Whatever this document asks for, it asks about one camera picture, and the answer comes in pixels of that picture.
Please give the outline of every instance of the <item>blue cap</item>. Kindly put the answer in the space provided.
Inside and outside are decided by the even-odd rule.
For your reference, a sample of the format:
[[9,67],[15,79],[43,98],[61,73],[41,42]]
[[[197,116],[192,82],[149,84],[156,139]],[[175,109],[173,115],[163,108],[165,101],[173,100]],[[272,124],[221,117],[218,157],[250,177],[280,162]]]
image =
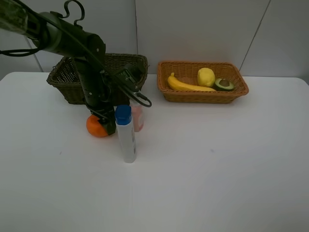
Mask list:
[[132,120],[131,106],[119,105],[115,111],[116,123],[121,126],[129,124]]

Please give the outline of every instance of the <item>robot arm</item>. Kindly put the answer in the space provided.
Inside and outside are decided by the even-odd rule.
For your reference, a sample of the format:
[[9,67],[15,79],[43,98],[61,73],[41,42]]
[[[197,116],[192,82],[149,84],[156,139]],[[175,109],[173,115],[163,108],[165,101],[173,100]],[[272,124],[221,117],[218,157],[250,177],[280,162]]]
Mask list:
[[117,85],[130,98],[146,107],[151,107],[152,104],[140,93],[137,81],[130,70],[123,68],[117,73],[110,73],[106,69],[104,66],[106,47],[98,35],[83,31],[77,24],[78,20],[74,25],[63,20],[70,15],[68,4],[71,1],[81,7],[80,20],[82,20],[84,8],[77,0],[65,2],[66,16],[57,12],[38,14],[20,0],[0,0],[0,28],[26,35],[37,46],[37,49],[0,51],[0,54],[27,56],[45,50],[72,58],[85,95],[85,104],[91,113],[99,118],[100,124],[110,135],[115,132],[110,84]]

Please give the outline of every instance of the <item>orange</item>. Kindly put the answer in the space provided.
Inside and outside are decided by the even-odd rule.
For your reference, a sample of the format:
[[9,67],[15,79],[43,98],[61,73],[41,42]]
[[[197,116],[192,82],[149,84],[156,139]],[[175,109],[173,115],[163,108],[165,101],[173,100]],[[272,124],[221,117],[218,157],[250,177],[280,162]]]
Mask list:
[[99,118],[95,115],[91,115],[87,119],[87,130],[88,132],[98,138],[106,137],[108,136],[108,133],[104,129],[104,127],[98,122]]

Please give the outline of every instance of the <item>wicker basket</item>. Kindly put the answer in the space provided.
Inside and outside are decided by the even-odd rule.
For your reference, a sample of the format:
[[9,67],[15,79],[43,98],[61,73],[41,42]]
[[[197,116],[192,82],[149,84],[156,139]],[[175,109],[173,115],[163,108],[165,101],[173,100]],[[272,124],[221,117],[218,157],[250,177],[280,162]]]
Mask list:
[[[177,79],[191,85],[197,85],[197,72],[201,68],[213,70],[216,78],[225,78],[235,85],[234,91],[178,91],[172,90],[167,79],[173,72]],[[236,98],[249,92],[248,86],[240,75],[238,69],[230,63],[220,62],[188,62],[163,61],[158,65],[157,84],[159,90],[170,102],[201,102],[201,103],[231,103]]]
[[[147,58],[141,55],[131,54],[105,54],[105,66],[111,72],[124,67],[126,64],[137,64],[141,61],[146,73],[141,77],[138,86],[141,88],[147,78]],[[47,83],[56,87],[70,104],[84,104],[84,93],[76,71],[75,65],[70,58],[62,58],[54,67],[47,78]],[[115,90],[112,96],[114,105],[128,104],[128,97],[120,90]]]

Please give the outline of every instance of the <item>lemon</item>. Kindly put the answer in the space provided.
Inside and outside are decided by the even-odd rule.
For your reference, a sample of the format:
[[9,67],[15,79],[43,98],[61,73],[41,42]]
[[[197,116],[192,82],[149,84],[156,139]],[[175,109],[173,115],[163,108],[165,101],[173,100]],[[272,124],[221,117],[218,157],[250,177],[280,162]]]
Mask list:
[[216,80],[216,78],[215,78],[214,73],[211,69],[202,68],[202,69],[198,70],[197,82],[198,82],[199,86],[212,87],[215,80]]

